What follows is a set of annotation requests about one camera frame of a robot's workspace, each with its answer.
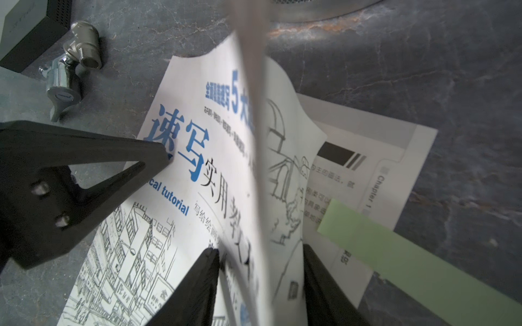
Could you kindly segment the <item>sketch tutorial book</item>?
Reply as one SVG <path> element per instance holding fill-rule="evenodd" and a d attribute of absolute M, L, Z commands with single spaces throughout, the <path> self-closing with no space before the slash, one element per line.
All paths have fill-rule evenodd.
<path fill-rule="evenodd" d="M 437 131 L 299 95 L 274 60 L 266 70 L 266 215 L 231 35 L 209 54 L 171 59 L 138 134 L 170 163 L 99 226 L 60 325 L 146 324 L 205 247 L 225 259 L 214 325 L 308 325 L 304 245 L 360 304 L 372 270 L 318 225 L 337 199 L 394 228 Z"/>

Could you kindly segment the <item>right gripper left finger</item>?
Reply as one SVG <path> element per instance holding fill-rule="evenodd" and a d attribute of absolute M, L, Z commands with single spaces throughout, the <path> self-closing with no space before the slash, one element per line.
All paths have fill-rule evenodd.
<path fill-rule="evenodd" d="M 148 325 L 211 325 L 219 271 L 219 251 L 212 248 L 203 250 Z"/>

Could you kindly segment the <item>pink sticky note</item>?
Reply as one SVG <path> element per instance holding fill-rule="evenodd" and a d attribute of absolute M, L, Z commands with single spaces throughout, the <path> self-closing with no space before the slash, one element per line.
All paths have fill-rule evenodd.
<path fill-rule="evenodd" d="M 256 270 L 259 284 L 256 292 L 256 320 L 260 325 L 274 325 L 272 304 L 267 217 L 267 161 L 265 156 L 267 125 L 265 121 L 265 46 L 269 24 L 269 1 L 227 1 L 231 23 L 236 31 L 239 50 L 250 96 L 254 126 L 255 182 L 257 187 L 255 228 L 259 256 Z"/>

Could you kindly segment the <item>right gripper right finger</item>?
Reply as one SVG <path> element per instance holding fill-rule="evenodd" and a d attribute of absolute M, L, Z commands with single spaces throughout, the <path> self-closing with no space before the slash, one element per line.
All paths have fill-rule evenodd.
<path fill-rule="evenodd" d="M 303 246 L 304 293 L 309 325 L 363 325 L 370 323 L 348 300 L 312 247 Z"/>

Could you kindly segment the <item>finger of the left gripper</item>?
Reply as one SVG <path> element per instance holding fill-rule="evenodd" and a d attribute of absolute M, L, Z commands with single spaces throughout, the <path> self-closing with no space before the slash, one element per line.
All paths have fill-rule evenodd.
<path fill-rule="evenodd" d="M 130 162 L 81 187 L 71 166 Z M 163 145 L 58 126 L 1 124 L 1 263 L 34 268 L 69 253 L 169 164 Z"/>

